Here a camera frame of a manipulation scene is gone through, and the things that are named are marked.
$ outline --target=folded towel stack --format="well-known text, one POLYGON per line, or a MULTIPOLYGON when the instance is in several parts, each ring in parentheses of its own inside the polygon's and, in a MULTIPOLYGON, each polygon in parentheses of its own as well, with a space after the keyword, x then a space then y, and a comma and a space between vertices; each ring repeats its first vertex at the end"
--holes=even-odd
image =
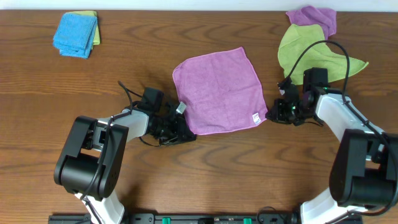
POLYGON ((62 16, 53 46, 60 50, 60 55, 87 59, 96 37, 97 17, 66 13, 62 16))
MULTIPOLYGON (((83 15, 83 16, 95 16, 95 17, 97 17, 97 12, 96 11, 75 11, 75 12, 69 12, 69 13, 83 15)), ((101 43, 100 30, 98 29, 98 25, 97 25, 96 28, 95 28, 93 45, 99 45, 100 43, 101 43)))

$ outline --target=microfiber cloth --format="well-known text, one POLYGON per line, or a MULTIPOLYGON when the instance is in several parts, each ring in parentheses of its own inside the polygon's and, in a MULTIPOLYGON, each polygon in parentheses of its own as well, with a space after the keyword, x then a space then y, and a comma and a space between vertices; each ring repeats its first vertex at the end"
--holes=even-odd
MULTIPOLYGON (((285 77, 290 73, 301 53, 316 41, 325 40, 322 28, 315 24, 298 26, 292 24, 286 31, 279 45, 278 60, 284 69, 285 77)), ((355 58, 349 58, 349 76, 355 75, 368 66, 355 58)), ((291 79, 294 84, 303 84, 304 71, 312 68, 327 68, 329 82, 345 78, 347 60, 344 55, 333 53, 326 43, 320 43, 310 48, 297 64, 291 79)))
POLYGON ((60 55, 88 58, 95 35, 97 17, 65 13, 53 38, 60 55))
POLYGON ((325 35, 325 40, 336 33, 336 11, 332 9, 317 9, 313 6, 305 6, 299 10, 288 11, 286 14, 291 24, 298 26, 320 25, 325 35))
POLYGON ((227 133, 266 120, 262 87, 242 47, 189 58, 173 79, 195 134, 227 133))
MULTIPOLYGON (((83 16, 97 16, 96 11, 75 11, 75 12, 69 12, 72 14, 77 14, 77 15, 83 15, 83 16)), ((98 29, 98 25, 95 27, 95 34, 94 34, 94 45, 99 45, 101 43, 100 39, 100 30, 98 29)))

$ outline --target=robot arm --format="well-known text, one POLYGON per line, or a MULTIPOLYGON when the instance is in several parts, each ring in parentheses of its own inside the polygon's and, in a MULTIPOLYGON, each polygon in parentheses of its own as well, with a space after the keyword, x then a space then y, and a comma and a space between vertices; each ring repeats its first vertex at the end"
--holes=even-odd
POLYGON ((124 109, 108 118, 79 116, 75 120, 58 159, 54 181, 82 200, 92 223, 119 224, 123 219, 124 207, 114 188, 127 142, 145 134, 153 135, 159 145, 196 140, 185 122, 184 104, 177 107, 167 102, 167 114, 161 116, 162 99, 161 91, 146 88, 141 102, 132 110, 124 109), (84 149, 101 151, 100 158, 84 154, 84 149), (95 178, 97 169, 100 175, 95 178))
MULTIPOLYGON (((346 96, 328 85, 327 70, 305 71, 303 100, 291 83, 284 83, 284 99, 275 101, 267 113, 271 121, 301 125, 307 118, 326 123, 340 142, 330 174, 329 188, 300 206, 303 224, 336 223, 352 213, 385 207, 394 197, 396 168, 389 153, 375 133, 359 118, 366 119, 346 96), (366 161, 380 164, 378 169, 366 167, 366 161)), ((395 149, 397 138, 368 123, 384 135, 395 149)))

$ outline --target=black mounting rail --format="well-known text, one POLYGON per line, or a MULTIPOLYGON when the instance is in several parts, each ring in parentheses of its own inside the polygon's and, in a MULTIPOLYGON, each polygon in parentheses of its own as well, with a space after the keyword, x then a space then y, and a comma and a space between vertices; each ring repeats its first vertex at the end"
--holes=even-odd
MULTIPOLYGON (((255 215, 154 215, 137 213, 125 216, 121 224, 292 224, 292 213, 262 213, 261 222, 255 215)), ((51 215, 49 224, 91 223, 90 214, 85 215, 51 215)), ((363 224, 360 216, 349 217, 339 224, 363 224)))

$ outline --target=green towel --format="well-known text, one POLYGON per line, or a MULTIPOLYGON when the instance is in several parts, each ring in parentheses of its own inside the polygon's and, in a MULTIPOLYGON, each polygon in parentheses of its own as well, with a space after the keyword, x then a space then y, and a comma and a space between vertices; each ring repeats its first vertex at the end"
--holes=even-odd
MULTIPOLYGON (((292 24, 286 31, 279 45, 278 60, 285 70, 285 77, 290 73, 301 53, 316 41, 325 40, 322 28, 318 25, 298 26, 292 24)), ((326 43, 313 46, 297 64, 291 78, 294 84, 303 84, 304 71, 312 68, 327 68, 329 82, 345 78, 347 60, 344 55, 333 53, 326 43)), ((364 69, 369 62, 349 58, 349 75, 355 75, 364 69)))
MULTIPOLYGON (((97 16, 96 11, 75 11, 75 12, 70 12, 70 13, 84 15, 84 16, 97 16)), ((98 25, 97 25, 97 27, 95 28, 93 45, 98 45, 100 43, 101 43, 100 30, 98 29, 98 25)))

